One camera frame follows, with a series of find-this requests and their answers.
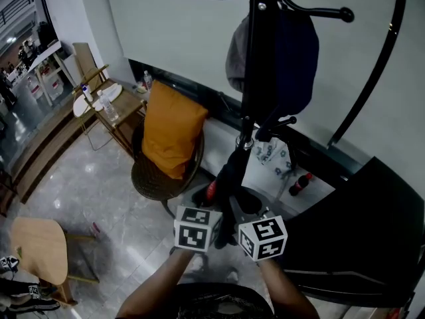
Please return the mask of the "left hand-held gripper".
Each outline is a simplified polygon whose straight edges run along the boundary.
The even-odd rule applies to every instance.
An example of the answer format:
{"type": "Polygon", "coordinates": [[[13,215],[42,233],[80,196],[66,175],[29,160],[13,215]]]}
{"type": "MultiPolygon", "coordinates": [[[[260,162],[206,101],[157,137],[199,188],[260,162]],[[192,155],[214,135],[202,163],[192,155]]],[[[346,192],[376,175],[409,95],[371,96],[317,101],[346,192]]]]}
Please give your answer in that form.
{"type": "Polygon", "coordinates": [[[218,237],[222,213],[193,207],[202,207],[207,184],[189,188],[183,194],[174,220],[175,246],[205,253],[218,237]]]}

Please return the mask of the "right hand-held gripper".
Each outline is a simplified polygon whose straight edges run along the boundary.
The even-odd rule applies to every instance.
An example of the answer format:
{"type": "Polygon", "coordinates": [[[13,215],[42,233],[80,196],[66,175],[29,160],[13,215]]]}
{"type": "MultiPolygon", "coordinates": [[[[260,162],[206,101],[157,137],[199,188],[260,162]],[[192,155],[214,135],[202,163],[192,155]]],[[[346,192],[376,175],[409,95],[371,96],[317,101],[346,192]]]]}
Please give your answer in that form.
{"type": "Polygon", "coordinates": [[[278,257],[283,254],[288,232],[281,215],[258,219],[257,214],[267,212],[270,200],[249,187],[244,187],[244,211],[235,196],[229,198],[235,222],[238,223],[238,244],[254,261],[278,257]]]}

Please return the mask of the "black garment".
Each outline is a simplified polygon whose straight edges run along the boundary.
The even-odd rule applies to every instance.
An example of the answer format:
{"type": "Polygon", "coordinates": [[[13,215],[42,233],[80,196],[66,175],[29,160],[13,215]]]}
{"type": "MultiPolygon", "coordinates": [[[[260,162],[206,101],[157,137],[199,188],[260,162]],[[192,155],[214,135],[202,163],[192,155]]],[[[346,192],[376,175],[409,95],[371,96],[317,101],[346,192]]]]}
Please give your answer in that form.
{"type": "Polygon", "coordinates": [[[214,241],[216,249],[221,249],[227,244],[237,244],[233,235],[238,217],[234,214],[231,201],[236,202],[237,211],[247,215],[256,215],[262,208],[260,199],[242,186],[249,156],[250,151],[244,149],[242,144],[237,146],[216,179],[192,196],[192,202],[196,207],[216,205],[222,212],[222,224],[214,241]]]}

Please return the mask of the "black metal coat rack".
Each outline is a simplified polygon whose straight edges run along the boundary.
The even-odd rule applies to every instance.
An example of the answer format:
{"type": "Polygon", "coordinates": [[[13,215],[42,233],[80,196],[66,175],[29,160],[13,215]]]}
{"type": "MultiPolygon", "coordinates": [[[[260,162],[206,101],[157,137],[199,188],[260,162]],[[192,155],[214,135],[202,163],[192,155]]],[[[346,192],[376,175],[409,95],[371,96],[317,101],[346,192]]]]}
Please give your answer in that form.
{"type": "Polygon", "coordinates": [[[292,0],[250,0],[245,32],[240,139],[268,142],[310,102],[319,40],[312,17],[353,22],[347,7],[304,8],[292,0]]]}

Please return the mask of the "person's right forearm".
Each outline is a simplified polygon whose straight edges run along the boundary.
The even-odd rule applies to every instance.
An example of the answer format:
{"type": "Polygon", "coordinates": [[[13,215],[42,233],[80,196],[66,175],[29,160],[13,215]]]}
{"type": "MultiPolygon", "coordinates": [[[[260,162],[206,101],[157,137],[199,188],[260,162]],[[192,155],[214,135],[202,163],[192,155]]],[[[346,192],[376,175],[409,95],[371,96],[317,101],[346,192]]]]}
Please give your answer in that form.
{"type": "Polygon", "coordinates": [[[264,282],[279,319],[319,319],[319,314],[307,297],[297,289],[276,261],[258,262],[264,282]]]}

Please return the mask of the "person's left forearm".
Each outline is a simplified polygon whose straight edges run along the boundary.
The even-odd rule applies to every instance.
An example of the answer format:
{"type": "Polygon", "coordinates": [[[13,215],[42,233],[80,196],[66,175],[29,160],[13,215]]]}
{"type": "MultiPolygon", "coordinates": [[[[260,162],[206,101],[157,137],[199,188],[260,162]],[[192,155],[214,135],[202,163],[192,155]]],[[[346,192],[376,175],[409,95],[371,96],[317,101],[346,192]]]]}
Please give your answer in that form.
{"type": "Polygon", "coordinates": [[[149,319],[177,286],[194,257],[193,251],[175,249],[168,259],[121,305],[116,319],[149,319]]]}

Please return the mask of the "white patterned bag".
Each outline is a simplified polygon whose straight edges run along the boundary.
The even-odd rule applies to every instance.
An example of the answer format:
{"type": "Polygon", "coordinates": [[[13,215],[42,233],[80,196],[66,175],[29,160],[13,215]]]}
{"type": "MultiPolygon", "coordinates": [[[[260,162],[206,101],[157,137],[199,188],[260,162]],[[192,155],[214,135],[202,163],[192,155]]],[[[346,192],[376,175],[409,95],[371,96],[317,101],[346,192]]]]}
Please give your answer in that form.
{"type": "Polygon", "coordinates": [[[256,140],[252,154],[263,166],[280,178],[292,169],[288,146],[277,138],[272,138],[269,142],[256,140]]]}

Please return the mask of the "person's left white shoe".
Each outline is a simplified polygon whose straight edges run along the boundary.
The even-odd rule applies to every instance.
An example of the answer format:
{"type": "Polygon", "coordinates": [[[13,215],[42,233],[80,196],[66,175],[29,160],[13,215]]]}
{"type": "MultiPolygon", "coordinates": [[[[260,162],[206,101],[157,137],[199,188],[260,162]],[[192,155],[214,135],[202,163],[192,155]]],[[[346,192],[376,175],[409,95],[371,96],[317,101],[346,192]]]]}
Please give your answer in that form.
{"type": "Polygon", "coordinates": [[[191,266],[190,271],[193,273],[204,273],[209,267],[209,258],[206,255],[195,255],[191,266]]]}

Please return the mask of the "black cabinet with door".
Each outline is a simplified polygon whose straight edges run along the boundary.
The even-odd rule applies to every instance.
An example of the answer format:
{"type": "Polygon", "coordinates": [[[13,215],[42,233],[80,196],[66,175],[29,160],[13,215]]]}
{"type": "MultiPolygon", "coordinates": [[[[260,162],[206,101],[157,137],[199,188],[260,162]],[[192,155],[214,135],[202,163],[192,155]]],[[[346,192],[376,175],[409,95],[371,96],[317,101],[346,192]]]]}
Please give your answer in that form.
{"type": "Polygon", "coordinates": [[[285,225],[280,266],[314,298],[402,307],[425,271],[425,201],[377,158],[285,225]]]}

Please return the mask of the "wooden shelf cart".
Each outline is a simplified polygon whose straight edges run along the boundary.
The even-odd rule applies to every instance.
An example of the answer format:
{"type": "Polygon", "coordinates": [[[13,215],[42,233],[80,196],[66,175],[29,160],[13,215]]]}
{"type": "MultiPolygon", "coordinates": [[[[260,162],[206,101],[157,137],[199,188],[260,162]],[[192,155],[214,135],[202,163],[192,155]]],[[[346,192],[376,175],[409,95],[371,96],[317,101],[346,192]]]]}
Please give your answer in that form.
{"type": "Polygon", "coordinates": [[[97,119],[106,127],[113,139],[131,156],[134,157],[132,139],[139,123],[144,119],[146,102],[133,92],[122,89],[120,95],[112,102],[118,113],[118,119],[111,121],[104,110],[93,111],[97,119]]]}

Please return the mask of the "clear plastic water bottle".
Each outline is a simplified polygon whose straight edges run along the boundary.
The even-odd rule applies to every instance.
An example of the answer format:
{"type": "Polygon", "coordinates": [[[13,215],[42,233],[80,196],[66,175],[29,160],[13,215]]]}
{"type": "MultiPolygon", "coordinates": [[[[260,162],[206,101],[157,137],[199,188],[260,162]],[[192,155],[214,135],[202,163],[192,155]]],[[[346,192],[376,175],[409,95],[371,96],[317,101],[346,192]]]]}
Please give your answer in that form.
{"type": "Polygon", "coordinates": [[[98,92],[98,96],[100,104],[103,106],[103,110],[105,111],[106,115],[111,122],[115,122],[119,118],[119,115],[116,109],[112,106],[109,98],[102,91],[98,92]]]}

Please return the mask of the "white oval dish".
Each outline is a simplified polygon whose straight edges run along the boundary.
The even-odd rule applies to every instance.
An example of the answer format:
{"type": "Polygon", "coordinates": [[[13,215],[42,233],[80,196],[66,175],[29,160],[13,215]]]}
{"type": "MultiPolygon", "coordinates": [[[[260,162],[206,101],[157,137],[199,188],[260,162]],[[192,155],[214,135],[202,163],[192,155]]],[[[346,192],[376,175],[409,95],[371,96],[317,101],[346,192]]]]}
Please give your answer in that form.
{"type": "MultiPolygon", "coordinates": [[[[108,98],[110,103],[112,103],[118,96],[122,93],[122,85],[118,83],[114,83],[111,86],[107,87],[104,90],[101,90],[102,94],[108,98]]],[[[100,102],[98,98],[97,101],[93,103],[93,107],[96,112],[103,110],[103,104],[100,102]]]]}

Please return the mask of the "leaning wooden board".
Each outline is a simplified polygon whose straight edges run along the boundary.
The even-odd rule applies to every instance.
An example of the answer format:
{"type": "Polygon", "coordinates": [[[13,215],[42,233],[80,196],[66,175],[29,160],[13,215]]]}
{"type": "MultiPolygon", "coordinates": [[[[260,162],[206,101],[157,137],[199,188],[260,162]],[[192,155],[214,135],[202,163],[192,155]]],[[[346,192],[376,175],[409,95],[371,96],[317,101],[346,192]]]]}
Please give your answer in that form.
{"type": "Polygon", "coordinates": [[[88,85],[94,90],[99,87],[104,80],[100,73],[94,75],[98,71],[98,67],[96,66],[90,47],[88,43],[73,43],[72,45],[82,72],[82,82],[92,77],[92,79],[88,81],[88,85]]]}

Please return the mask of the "white table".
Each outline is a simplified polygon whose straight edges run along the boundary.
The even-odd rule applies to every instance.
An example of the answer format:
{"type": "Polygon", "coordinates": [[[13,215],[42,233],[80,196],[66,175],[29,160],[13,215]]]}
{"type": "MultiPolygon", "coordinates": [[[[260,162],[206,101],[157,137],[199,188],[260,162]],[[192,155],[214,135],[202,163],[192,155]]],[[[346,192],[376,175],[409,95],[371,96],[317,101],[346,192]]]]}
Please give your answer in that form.
{"type": "Polygon", "coordinates": [[[60,41],[53,41],[49,44],[48,48],[39,54],[36,59],[33,61],[32,65],[29,68],[29,72],[34,72],[35,76],[38,80],[38,84],[41,88],[41,91],[46,98],[46,101],[50,107],[52,107],[52,98],[50,97],[50,94],[48,93],[46,84],[47,82],[52,78],[57,76],[60,72],[63,72],[69,83],[73,87],[76,86],[76,83],[72,76],[69,73],[69,70],[67,69],[64,61],[59,57],[58,52],[59,50],[62,50],[62,44],[60,41]],[[49,59],[53,58],[53,61],[56,63],[56,66],[49,70],[48,74],[42,73],[42,65],[44,62],[47,63],[47,66],[49,65],[49,59]]]}

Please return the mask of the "gold frame chair white seat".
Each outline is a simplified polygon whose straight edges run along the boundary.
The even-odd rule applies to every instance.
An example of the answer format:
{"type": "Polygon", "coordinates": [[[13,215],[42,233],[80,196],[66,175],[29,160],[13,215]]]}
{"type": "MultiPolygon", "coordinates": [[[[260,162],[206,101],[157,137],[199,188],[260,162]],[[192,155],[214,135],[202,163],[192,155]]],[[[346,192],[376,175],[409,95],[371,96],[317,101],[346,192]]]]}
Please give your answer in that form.
{"type": "MultiPolygon", "coordinates": [[[[108,68],[108,65],[104,65],[102,68],[99,68],[98,71],[94,74],[97,75],[98,73],[100,73],[102,75],[102,79],[104,80],[103,83],[105,83],[105,81],[107,81],[106,76],[104,74],[104,70],[108,68]]],[[[88,139],[88,142],[90,144],[90,147],[92,148],[93,152],[97,152],[98,150],[100,150],[101,148],[103,148],[106,144],[109,143],[110,140],[107,140],[104,144],[102,144],[101,146],[99,146],[98,148],[96,148],[89,136],[90,130],[87,129],[87,127],[90,127],[90,125],[86,125],[86,120],[84,119],[84,116],[86,115],[87,112],[91,111],[92,109],[92,103],[88,102],[85,98],[85,96],[82,93],[82,89],[80,87],[81,84],[87,84],[88,85],[88,81],[90,81],[92,79],[92,77],[90,77],[89,79],[85,80],[84,82],[80,82],[80,84],[75,87],[72,90],[72,95],[74,97],[73,100],[73,105],[72,105],[72,111],[74,114],[74,117],[78,120],[82,133],[86,136],[86,138],[88,139]]]]}

